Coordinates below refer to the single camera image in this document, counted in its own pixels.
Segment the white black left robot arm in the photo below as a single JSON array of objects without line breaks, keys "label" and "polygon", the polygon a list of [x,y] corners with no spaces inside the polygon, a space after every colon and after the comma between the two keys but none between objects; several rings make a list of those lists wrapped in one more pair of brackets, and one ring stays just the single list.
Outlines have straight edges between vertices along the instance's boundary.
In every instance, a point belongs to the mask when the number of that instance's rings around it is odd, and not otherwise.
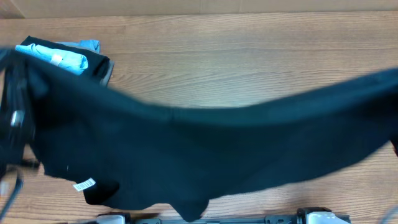
[{"label": "white black left robot arm", "polygon": [[131,224],[131,216],[127,213],[106,213],[95,218],[98,224]]}]

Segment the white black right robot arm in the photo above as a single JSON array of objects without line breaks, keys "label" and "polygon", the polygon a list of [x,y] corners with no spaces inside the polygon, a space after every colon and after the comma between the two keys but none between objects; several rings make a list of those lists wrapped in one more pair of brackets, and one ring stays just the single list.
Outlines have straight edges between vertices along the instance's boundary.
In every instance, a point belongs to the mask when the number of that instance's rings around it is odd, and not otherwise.
[{"label": "white black right robot arm", "polygon": [[298,208],[296,214],[298,224],[351,224],[349,216],[338,217],[325,207]]}]

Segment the black t-shirt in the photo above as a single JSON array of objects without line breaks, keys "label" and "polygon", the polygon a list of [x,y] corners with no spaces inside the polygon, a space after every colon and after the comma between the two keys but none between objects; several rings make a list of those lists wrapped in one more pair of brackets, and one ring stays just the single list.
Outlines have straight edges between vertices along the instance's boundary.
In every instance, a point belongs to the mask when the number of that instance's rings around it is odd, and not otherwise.
[{"label": "black t-shirt", "polygon": [[397,70],[241,108],[138,101],[12,49],[1,160],[26,138],[46,175],[76,182],[87,203],[171,205],[186,221],[211,199],[311,180],[397,143]]}]

